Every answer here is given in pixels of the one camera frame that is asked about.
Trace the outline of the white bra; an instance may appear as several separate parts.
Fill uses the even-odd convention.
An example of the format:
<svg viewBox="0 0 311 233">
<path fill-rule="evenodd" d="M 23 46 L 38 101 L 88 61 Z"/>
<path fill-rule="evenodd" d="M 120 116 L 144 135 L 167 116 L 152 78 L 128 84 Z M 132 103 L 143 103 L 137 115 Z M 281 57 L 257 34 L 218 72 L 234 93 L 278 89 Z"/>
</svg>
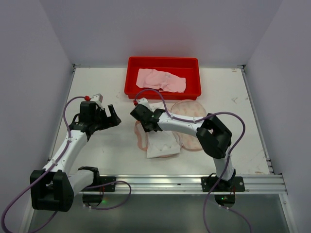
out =
<svg viewBox="0 0 311 233">
<path fill-rule="evenodd" d="M 152 131 L 147 136 L 147 158 L 167 158 L 181 152 L 179 136 L 172 131 Z"/>
</svg>

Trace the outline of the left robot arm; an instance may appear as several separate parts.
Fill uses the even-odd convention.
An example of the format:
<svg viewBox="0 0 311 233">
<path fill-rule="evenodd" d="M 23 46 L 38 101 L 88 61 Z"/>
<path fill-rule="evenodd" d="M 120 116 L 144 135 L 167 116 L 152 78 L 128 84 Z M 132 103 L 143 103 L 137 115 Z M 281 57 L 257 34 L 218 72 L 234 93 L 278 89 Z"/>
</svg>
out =
<svg viewBox="0 0 311 233">
<path fill-rule="evenodd" d="M 108 106 L 106 114 L 95 101 L 80 103 L 80 111 L 68 125 L 63 144 L 51 160 L 30 175 L 32 207 L 35 210 L 67 212 L 74 197 L 84 189 L 100 184 L 96 167 L 83 166 L 73 175 L 71 168 L 82 148 L 96 131 L 106 130 L 121 123 L 114 106 Z"/>
</svg>

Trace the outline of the pink bra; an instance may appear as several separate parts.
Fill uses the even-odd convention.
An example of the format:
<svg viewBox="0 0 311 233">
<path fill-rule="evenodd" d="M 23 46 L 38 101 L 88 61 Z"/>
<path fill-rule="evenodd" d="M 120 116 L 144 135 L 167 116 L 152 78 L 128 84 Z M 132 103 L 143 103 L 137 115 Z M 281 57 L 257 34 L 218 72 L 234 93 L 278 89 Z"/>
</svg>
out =
<svg viewBox="0 0 311 233">
<path fill-rule="evenodd" d="M 184 93 L 186 90 L 186 78 L 178 77 L 166 71 L 140 68 L 136 86 L 139 88 L 151 88 L 164 92 Z"/>
</svg>

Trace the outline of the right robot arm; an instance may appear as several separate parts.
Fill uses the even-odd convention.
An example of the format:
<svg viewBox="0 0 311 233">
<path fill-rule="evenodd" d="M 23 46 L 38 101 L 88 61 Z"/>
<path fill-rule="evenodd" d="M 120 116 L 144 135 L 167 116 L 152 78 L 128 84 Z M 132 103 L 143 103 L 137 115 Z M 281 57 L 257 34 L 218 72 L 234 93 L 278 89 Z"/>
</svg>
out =
<svg viewBox="0 0 311 233">
<path fill-rule="evenodd" d="M 130 115 L 139 121 L 145 132 L 174 131 L 196 137 L 203 151 L 213 158 L 218 188 L 233 185 L 236 171 L 230 161 L 231 131 L 214 115 L 204 118 L 174 115 L 164 109 L 151 110 L 138 104 Z"/>
</svg>

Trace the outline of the floral mesh laundry bag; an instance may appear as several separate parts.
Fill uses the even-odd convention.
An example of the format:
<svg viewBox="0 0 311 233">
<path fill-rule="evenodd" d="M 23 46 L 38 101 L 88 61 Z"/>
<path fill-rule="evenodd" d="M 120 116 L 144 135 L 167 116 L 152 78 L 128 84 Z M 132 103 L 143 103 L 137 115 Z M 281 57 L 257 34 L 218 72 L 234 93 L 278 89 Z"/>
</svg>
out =
<svg viewBox="0 0 311 233">
<path fill-rule="evenodd" d="M 194 100 L 182 100 L 174 104 L 170 108 L 170 112 L 178 115 L 188 116 L 188 117 L 205 117 L 207 115 L 205 108 L 197 101 Z M 137 146 L 140 150 L 147 153 L 147 136 L 141 123 L 139 121 L 135 122 L 134 133 L 137 136 Z M 201 151 L 202 146 L 200 145 L 198 139 L 194 136 L 187 135 L 184 133 L 174 132 L 179 136 L 181 142 L 181 149 L 188 151 Z"/>
</svg>

